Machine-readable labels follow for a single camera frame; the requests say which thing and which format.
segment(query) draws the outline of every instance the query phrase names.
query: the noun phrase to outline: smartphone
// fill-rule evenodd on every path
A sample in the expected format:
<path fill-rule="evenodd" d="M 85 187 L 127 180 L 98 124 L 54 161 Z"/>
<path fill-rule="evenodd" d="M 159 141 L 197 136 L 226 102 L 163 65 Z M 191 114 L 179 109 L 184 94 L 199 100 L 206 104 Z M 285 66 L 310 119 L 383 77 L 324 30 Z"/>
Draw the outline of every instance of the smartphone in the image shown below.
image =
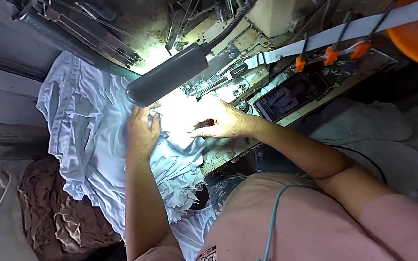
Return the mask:
<path fill-rule="evenodd" d="M 286 79 L 254 102 L 254 107 L 266 120 L 276 122 L 307 104 L 328 86 L 315 71 L 300 72 Z"/>

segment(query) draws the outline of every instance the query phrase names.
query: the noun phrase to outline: orange clip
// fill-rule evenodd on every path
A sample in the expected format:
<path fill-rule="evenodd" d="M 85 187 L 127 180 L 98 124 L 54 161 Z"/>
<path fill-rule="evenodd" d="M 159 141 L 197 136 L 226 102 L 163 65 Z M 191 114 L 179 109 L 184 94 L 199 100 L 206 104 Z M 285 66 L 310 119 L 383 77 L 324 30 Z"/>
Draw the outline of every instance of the orange clip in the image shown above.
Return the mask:
<path fill-rule="evenodd" d="M 340 54 L 339 50 L 333 51 L 333 48 L 330 46 L 325 51 L 325 60 L 324 65 L 329 66 L 336 62 L 336 59 L 338 59 L 338 55 Z"/>
<path fill-rule="evenodd" d="M 354 52 L 352 52 L 352 54 L 350 55 L 350 58 L 351 59 L 361 58 L 364 55 L 364 53 L 367 50 L 369 50 L 370 46 L 372 46 L 372 43 L 370 41 L 357 44 L 356 47 L 354 48 Z"/>
<path fill-rule="evenodd" d="M 296 72 L 302 72 L 306 66 L 306 59 L 301 61 L 301 57 L 296 57 Z"/>

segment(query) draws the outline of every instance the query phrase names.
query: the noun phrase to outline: metal rod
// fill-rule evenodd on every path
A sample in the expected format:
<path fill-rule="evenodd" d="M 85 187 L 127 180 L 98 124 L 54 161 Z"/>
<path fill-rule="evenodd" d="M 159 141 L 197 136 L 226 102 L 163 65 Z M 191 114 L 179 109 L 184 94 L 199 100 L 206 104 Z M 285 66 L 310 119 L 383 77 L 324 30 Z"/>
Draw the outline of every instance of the metal rod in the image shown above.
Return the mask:
<path fill-rule="evenodd" d="M 267 63 L 267 61 L 266 61 L 266 57 L 265 57 L 265 55 L 264 55 L 264 52 L 263 51 L 260 51 L 260 52 L 258 52 L 257 54 L 256 54 L 256 60 L 257 60 L 257 66 L 259 66 L 260 65 L 260 63 L 259 63 L 259 54 L 261 54 L 262 55 L 262 59 L 264 60 L 264 62 L 263 63 Z"/>
<path fill-rule="evenodd" d="M 340 36 L 338 37 L 338 40 L 332 45 L 332 50 L 336 51 L 338 48 L 338 44 L 341 42 L 341 39 L 343 38 L 343 35 L 345 35 L 346 29 L 348 29 L 349 24 L 352 20 L 352 12 L 348 11 L 346 13 L 346 17 L 343 23 L 345 23 L 345 26 L 343 27 L 343 30 L 341 30 Z"/>
<path fill-rule="evenodd" d="M 379 22 L 375 25 L 375 27 L 372 29 L 372 31 L 369 33 L 369 35 L 367 35 L 367 37 L 364 39 L 364 43 L 367 43 L 368 41 L 370 41 L 370 39 L 372 38 L 372 35 L 375 33 L 375 31 L 380 27 L 380 25 L 389 15 L 389 13 L 391 12 L 395 4 L 396 4 L 396 0 L 390 0 L 386 4 L 386 6 L 383 8 L 382 17 L 380 18 Z"/>
<path fill-rule="evenodd" d="M 299 55 L 299 60 L 303 61 L 304 60 L 304 54 L 307 50 L 307 42 L 309 41 L 309 34 L 307 32 L 304 33 L 304 45 L 302 47 L 302 52 Z"/>

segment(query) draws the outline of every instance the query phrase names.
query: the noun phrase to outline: pink shirt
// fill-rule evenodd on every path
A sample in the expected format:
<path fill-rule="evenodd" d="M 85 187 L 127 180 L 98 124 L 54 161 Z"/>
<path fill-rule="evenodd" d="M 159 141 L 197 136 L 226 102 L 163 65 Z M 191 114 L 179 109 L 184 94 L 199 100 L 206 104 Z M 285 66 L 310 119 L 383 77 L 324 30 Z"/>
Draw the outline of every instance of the pink shirt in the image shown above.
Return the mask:
<path fill-rule="evenodd" d="M 279 190 L 309 181 L 281 173 L 249 176 L 229 196 L 197 261 L 263 259 Z M 277 208 L 269 260 L 418 261 L 418 203 L 385 195 L 368 203 L 361 226 L 332 198 L 289 187 Z M 137 260 L 183 260 L 178 249 L 150 249 Z"/>

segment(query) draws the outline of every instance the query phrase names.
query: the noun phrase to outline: brown fabric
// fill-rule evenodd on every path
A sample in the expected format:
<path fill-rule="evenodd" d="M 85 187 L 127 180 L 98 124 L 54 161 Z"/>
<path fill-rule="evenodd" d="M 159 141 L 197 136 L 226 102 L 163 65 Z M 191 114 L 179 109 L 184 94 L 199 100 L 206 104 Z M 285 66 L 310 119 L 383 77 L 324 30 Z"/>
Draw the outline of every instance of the brown fabric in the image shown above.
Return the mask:
<path fill-rule="evenodd" d="M 120 240 L 99 207 L 73 200 L 64 183 L 57 159 L 47 157 L 30 164 L 19 185 L 26 239 L 40 261 L 81 260 Z"/>

